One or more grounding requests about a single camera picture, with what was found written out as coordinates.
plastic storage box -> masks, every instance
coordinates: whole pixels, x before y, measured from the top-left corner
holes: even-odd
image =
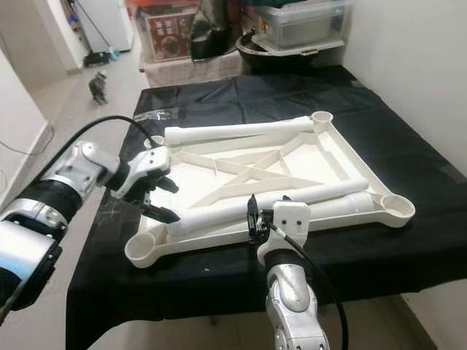
[[[281,9],[258,7],[257,35],[252,40],[278,55],[340,46],[349,10],[349,0],[303,1]]]

tiled floor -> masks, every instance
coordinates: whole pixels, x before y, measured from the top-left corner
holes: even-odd
[[[31,179],[57,149],[81,126],[104,115],[131,115],[141,89],[147,82],[138,72],[138,43],[119,61],[106,66],[108,98],[106,106],[95,106],[88,81],[96,69],[84,71],[67,81],[34,94],[36,103],[55,127],[55,139],[45,153],[27,169]],[[85,138],[98,141],[115,154],[128,126],[123,122],[100,125]],[[62,241],[63,254],[56,272],[38,301],[30,308],[11,313],[0,328],[1,350],[65,349],[66,289],[82,246],[99,206],[103,190],[96,190],[70,224]],[[346,303],[350,322],[351,349],[434,349],[413,319],[407,319],[393,299]],[[339,323],[336,310],[321,310],[322,323],[333,349],[339,349]],[[215,325],[209,317],[164,322],[134,321],[122,324],[99,339],[92,350],[267,350],[274,348],[273,331],[264,313],[219,316]]]

black pot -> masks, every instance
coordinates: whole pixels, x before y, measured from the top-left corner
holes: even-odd
[[[248,33],[236,41],[240,55],[254,73],[296,73],[312,70],[311,58],[303,55],[275,56],[252,42],[254,33]]]

black tablecloth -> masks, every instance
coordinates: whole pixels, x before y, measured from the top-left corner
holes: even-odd
[[[343,299],[416,292],[467,277],[466,179],[377,95],[354,85],[342,67],[317,71],[315,77],[242,76],[144,90],[135,114],[169,110],[177,119],[143,121],[154,134],[163,134],[170,125],[270,122],[329,111],[377,176],[417,208],[400,229],[362,225],[309,237],[306,250]],[[120,156],[131,159],[140,150],[142,137],[130,128]],[[86,349],[109,328],[133,319],[264,309],[265,271],[254,247],[176,254],[140,270],[123,253],[138,224],[138,211],[104,196],[68,291],[67,349]],[[325,290],[312,283],[319,301],[327,303]]]

white plastic tray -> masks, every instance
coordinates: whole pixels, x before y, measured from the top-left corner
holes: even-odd
[[[309,231],[381,222],[404,226],[415,207],[393,194],[378,179],[331,123],[332,114],[313,114],[314,130],[275,133],[224,141],[186,144],[171,148],[169,177],[176,194],[156,190],[153,205],[183,211],[204,206],[244,203],[252,193],[278,193],[292,189],[337,184],[366,178],[374,210],[313,219]],[[125,247],[127,258],[139,268],[167,254],[248,241],[246,217],[205,227],[188,236],[169,234],[164,224],[142,217],[137,234]]]

